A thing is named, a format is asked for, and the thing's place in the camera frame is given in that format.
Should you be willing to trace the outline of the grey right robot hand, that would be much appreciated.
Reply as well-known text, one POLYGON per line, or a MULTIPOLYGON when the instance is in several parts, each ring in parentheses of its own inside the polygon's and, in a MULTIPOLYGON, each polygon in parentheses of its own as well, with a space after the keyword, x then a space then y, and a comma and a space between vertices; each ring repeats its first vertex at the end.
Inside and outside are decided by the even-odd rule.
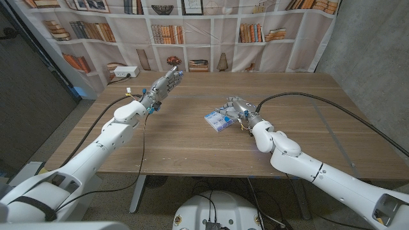
POLYGON ((233 121, 246 121, 252 129, 263 118, 256 112, 256 106, 238 96, 228 97, 228 102, 216 108, 216 112, 227 116, 233 121))

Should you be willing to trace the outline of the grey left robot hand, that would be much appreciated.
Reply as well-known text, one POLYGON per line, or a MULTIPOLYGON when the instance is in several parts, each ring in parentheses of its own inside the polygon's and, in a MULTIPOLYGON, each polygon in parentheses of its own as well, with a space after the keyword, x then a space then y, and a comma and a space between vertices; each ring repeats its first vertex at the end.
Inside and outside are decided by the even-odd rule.
POLYGON ((139 101, 145 106, 149 113, 158 111, 162 101, 168 96, 169 92, 181 82, 183 72, 178 70, 177 66, 172 67, 163 77, 157 79, 151 88, 143 95, 139 101))

